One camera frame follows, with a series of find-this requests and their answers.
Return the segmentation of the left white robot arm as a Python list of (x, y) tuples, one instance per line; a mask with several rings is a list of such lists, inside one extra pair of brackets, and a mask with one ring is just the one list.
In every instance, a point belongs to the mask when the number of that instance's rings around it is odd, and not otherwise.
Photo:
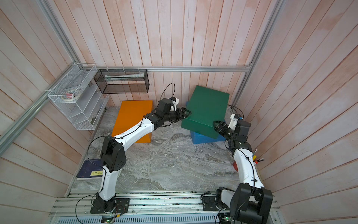
[(92, 203), (91, 214), (113, 213), (116, 210), (125, 212), (125, 206), (119, 208), (116, 201), (117, 178), (125, 166), (126, 151), (143, 136), (157, 128), (165, 127), (165, 122), (176, 123), (191, 115), (191, 111), (184, 107), (174, 111), (159, 111), (149, 113), (135, 126), (115, 137), (106, 136), (103, 141), (101, 160), (103, 162), (103, 177), (101, 187)]

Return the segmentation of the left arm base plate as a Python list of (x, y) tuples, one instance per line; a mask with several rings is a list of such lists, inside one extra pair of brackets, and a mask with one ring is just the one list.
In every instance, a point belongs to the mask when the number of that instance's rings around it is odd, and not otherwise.
[(129, 198), (111, 198), (108, 201), (103, 200), (101, 197), (97, 197), (92, 204), (90, 214), (102, 214), (102, 213), (119, 213), (124, 214), (128, 212)]

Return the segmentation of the orange shoebox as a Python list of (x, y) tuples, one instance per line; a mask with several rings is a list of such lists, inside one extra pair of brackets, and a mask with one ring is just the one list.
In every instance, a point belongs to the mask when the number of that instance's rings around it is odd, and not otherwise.
[(143, 116), (153, 110), (152, 100), (123, 101), (115, 122), (112, 137), (115, 137), (141, 122)]

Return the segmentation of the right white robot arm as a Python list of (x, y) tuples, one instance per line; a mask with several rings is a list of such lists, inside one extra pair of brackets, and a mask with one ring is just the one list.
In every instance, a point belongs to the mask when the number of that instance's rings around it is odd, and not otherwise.
[(226, 139), (240, 179), (236, 190), (220, 187), (216, 191), (216, 206), (220, 211), (229, 210), (232, 221), (246, 224), (267, 223), (273, 194), (264, 187), (255, 169), (253, 150), (247, 142), (251, 124), (233, 114), (229, 124), (214, 121), (213, 127)]

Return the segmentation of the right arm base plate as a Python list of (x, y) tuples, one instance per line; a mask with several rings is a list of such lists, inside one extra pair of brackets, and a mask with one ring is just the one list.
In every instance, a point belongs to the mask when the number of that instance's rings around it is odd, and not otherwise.
[(216, 196), (204, 194), (200, 197), (203, 211), (219, 211), (221, 207), (216, 203)]

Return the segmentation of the green shoebox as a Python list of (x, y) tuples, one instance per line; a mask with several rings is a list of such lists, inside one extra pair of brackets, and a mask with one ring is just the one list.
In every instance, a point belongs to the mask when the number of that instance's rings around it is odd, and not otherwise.
[(196, 86), (186, 109), (191, 115), (182, 120), (181, 127), (216, 139), (218, 133), (213, 122), (224, 121), (229, 94), (202, 86)]

